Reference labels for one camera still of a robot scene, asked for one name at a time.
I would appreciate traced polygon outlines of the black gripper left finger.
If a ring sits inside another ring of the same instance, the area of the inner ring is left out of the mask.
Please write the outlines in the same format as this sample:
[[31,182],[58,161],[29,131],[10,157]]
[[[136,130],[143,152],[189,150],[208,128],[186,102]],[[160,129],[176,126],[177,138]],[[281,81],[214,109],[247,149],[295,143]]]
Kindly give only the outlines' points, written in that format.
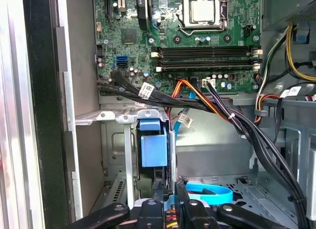
[[153,198],[137,200],[132,208],[114,202],[64,228],[66,229],[163,229],[163,188],[164,184],[155,181],[152,187]]

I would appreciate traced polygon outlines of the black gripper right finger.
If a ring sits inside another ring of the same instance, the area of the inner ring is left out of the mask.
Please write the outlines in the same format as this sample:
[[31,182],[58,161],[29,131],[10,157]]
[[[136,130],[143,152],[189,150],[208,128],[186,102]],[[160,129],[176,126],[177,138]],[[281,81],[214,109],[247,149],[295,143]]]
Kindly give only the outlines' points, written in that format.
[[190,199],[186,184],[175,182],[175,212],[180,229],[285,229],[286,226],[225,203],[214,211],[197,200]]

